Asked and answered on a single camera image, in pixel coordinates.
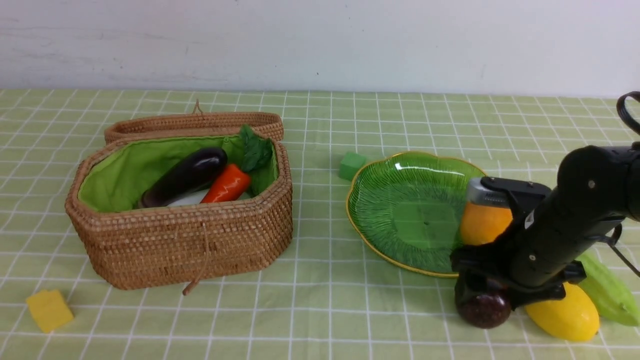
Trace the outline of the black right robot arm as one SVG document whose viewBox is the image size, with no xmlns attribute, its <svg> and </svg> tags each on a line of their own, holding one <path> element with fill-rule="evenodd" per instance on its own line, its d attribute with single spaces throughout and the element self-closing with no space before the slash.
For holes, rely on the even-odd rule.
<svg viewBox="0 0 640 360">
<path fill-rule="evenodd" d="M 492 242 L 452 251 L 457 309 L 496 293 L 505 294 L 512 309 L 561 300 L 566 283 L 586 278 L 578 256 L 597 242 L 614 246 L 622 221 L 639 220 L 639 145 L 571 151 L 560 162 L 554 188 L 511 178 L 471 178 L 467 201 L 507 208 L 512 221 Z"/>
</svg>

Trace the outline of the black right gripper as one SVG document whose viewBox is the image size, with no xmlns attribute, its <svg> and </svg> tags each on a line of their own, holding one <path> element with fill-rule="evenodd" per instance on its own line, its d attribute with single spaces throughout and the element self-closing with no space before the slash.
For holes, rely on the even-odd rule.
<svg viewBox="0 0 640 360">
<path fill-rule="evenodd" d="M 454 290 L 462 292 L 463 300 L 505 290 L 512 310 L 563 300 L 566 283 L 586 278 L 578 257 L 598 242 L 617 239 L 623 220 L 615 212 L 566 207 L 547 198 L 515 217 L 491 243 L 453 250 L 451 267 L 458 273 Z"/>
</svg>

